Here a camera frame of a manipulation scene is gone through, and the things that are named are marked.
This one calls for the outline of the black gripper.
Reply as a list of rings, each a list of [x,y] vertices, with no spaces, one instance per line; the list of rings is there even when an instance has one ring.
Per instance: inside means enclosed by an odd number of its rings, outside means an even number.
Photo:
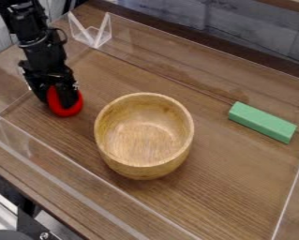
[[[18,46],[27,57],[19,62],[19,67],[33,93],[47,103],[47,92],[55,85],[61,106],[69,109],[79,99],[73,70],[67,66],[65,45],[69,38],[61,37],[58,32],[25,32],[17,36]]]

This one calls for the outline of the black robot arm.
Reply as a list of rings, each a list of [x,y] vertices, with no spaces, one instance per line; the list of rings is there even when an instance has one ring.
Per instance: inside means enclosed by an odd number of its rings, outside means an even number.
[[[0,16],[27,56],[18,66],[31,91],[57,114],[74,114],[83,99],[67,66],[66,32],[49,25],[39,0],[0,0]]]

